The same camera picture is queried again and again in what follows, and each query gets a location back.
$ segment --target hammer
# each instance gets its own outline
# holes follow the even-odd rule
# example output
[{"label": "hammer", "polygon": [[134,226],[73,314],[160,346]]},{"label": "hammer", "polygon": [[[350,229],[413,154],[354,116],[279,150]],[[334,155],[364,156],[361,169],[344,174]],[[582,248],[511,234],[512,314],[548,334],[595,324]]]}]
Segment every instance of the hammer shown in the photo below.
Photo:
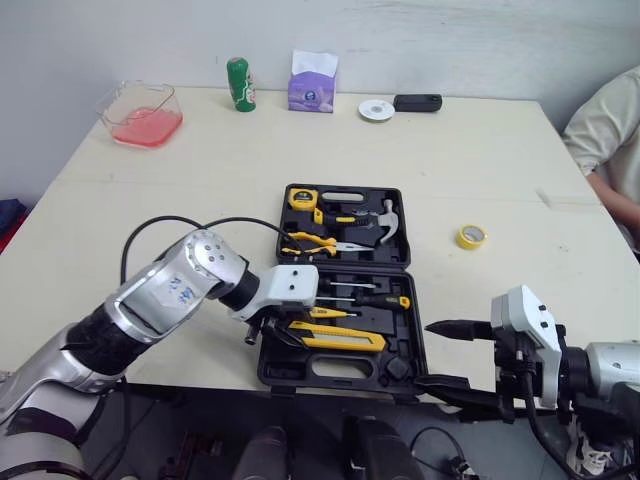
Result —
[{"label": "hammer", "polygon": [[385,243],[398,231],[398,214],[393,211],[393,200],[387,198],[384,201],[384,210],[385,213],[377,215],[378,225],[381,227],[389,227],[389,230],[387,230],[384,237],[380,239],[380,243]]},{"label": "hammer", "polygon": [[398,231],[398,214],[393,211],[393,200],[384,201],[385,213],[362,212],[363,215],[331,215],[324,213],[319,208],[313,210],[313,222],[318,225],[334,225],[341,227],[371,227],[379,225],[388,227],[387,233],[380,239],[380,243],[386,243]]}]

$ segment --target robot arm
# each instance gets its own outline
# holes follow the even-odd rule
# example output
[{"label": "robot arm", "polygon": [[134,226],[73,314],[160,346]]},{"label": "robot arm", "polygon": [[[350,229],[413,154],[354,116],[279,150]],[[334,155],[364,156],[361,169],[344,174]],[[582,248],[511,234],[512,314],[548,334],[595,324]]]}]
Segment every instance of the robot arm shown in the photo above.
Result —
[{"label": "robot arm", "polygon": [[205,299],[219,300],[238,321],[267,307],[313,306],[315,266],[279,265],[261,275],[248,267],[221,237],[196,230],[51,338],[0,384],[0,478],[42,470],[36,466],[42,461],[82,471],[74,443],[99,395]]},{"label": "robot arm", "polygon": [[[565,328],[556,325],[547,307],[524,285],[493,300],[490,323],[445,320],[425,329],[458,340],[493,341],[496,392],[473,390],[468,379],[446,375],[420,379],[425,391],[468,409],[472,417],[497,416],[506,422],[515,418],[514,399],[525,400],[536,438],[571,478],[582,477],[571,471],[541,433],[534,397],[543,407],[557,408],[561,423],[576,414],[581,421],[606,425],[612,437],[633,437],[639,448],[640,343],[592,343],[586,350],[568,347]],[[612,475],[629,473],[630,468]]]}]

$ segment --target beige shirt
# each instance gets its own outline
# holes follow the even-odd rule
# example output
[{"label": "beige shirt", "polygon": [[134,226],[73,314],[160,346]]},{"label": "beige shirt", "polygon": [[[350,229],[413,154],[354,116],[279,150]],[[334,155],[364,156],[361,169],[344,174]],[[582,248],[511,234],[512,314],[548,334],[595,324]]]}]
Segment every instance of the beige shirt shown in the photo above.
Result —
[{"label": "beige shirt", "polygon": [[594,170],[640,205],[640,67],[614,78],[575,113],[563,140],[585,175]]}]

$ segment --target sticker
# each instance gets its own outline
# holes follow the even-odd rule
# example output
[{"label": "sticker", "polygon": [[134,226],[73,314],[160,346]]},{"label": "sticker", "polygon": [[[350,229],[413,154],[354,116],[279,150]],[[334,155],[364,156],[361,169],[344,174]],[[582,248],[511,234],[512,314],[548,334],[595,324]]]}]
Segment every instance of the sticker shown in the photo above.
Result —
[{"label": "sticker", "polygon": [[151,294],[160,305],[182,310],[189,310],[202,296],[200,291],[179,273],[171,275],[159,288],[153,289]]}]

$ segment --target tissue box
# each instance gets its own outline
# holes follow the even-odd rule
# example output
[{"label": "tissue box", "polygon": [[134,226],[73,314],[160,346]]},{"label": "tissue box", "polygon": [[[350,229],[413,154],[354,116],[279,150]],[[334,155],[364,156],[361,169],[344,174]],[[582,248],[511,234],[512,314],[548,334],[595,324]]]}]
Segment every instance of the tissue box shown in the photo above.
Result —
[{"label": "tissue box", "polygon": [[293,51],[289,110],[333,112],[338,57],[330,53]]}]

